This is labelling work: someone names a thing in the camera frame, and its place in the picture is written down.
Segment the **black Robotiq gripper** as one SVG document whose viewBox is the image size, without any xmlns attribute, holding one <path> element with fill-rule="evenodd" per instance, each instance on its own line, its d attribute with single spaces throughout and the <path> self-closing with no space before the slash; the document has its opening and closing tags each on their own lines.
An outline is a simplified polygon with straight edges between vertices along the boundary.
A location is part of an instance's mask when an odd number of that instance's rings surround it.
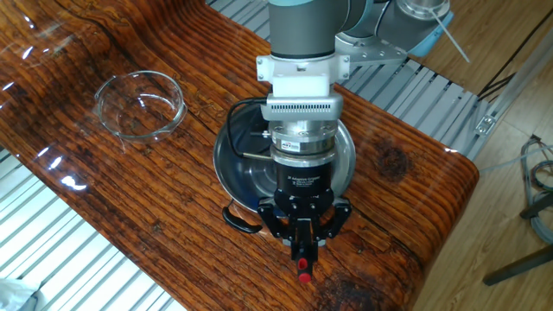
<svg viewBox="0 0 553 311">
<path fill-rule="evenodd" d="M 311 222 L 314 240 L 311 257 L 317 259 L 319 247 L 323 246 L 328 238 L 335 238 L 348 220 L 351 202 L 334 201 L 330 162 L 311 168 L 296 168 L 277 163 L 276 177 L 274 200 L 260 200 L 257 212 L 274 238 L 289 242 L 292 259 L 297 259 L 298 255 L 296 228 L 291 224 L 284 224 L 274 214 L 276 205 L 286 216 L 317 216 Z M 332 203 L 334 211 L 331 217 L 322 223 L 320 216 Z"/>
</svg>

